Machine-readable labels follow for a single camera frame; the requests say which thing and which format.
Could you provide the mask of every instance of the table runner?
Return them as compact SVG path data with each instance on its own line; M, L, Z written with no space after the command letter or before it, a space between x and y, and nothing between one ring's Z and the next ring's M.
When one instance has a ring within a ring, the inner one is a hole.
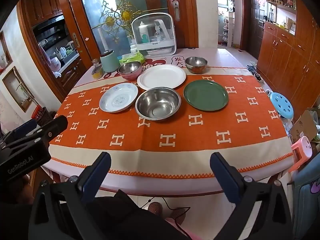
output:
M117 114L99 109L102 94L125 82L121 77L75 87L56 115L68 118L68 128L51 141L52 159L85 167L107 151L112 159L111 173L185 179L213 177L209 159L215 151L239 171L291 155L282 122L249 71L211 67L205 75L194 75L184 70L186 81L175 89L182 99L180 109L164 121L141 118L134 105ZM201 79L225 87L229 95L225 108L204 112L186 102L184 87Z

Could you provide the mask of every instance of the plastic stool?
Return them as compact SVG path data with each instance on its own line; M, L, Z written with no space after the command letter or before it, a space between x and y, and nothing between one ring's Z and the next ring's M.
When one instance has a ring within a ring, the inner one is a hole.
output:
M281 117L287 119L293 118L293 107L285 96L274 92L271 93L270 100Z
M292 151L297 148L299 149L299 155L301 159L298 160L294 165L292 165L288 172L297 170L312 156L312 148L307 136L301 137L296 143L291 145Z

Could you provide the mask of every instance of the blue stool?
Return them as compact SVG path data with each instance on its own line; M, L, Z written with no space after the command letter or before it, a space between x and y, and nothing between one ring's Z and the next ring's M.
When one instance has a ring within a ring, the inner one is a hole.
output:
M270 100L281 118L292 120L293 108L289 100L279 93L271 93Z

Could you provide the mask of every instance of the black cable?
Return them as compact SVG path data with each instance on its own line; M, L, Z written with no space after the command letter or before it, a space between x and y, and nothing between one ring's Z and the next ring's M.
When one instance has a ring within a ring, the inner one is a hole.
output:
M150 203L154 198L155 198L155 197L150 198L141 208L143 208L145 205L147 205L148 203ZM190 210L191 207L180 207L180 208L174 208L174 209L172 209L172 208L169 207L169 205L168 205L168 203L166 202L166 200L164 199L164 197L162 197L162 199L164 200L164 202L165 202L165 204L167 205L167 207L168 207L170 210L172 210L172 211L173 211L173 210L179 210L179 209L182 209L182 208L186 208L186 209L187 209L187 210L185 210L185 212L183 212L181 215L177 216L177 217L174 219L174 223L176 224L177 228L179 228L190 240L192 240L191 236L189 236L189 234L188 234L185 230L183 230L183 229L181 228L181 226L177 223L177 219L178 219L179 217L183 216L184 214L186 214L186 213Z

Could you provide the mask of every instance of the green canister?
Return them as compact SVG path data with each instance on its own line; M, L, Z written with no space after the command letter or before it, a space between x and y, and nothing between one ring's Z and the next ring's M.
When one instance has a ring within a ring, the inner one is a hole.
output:
M113 50L107 50L100 57L102 68L106 73L112 73L120 68L119 60Z

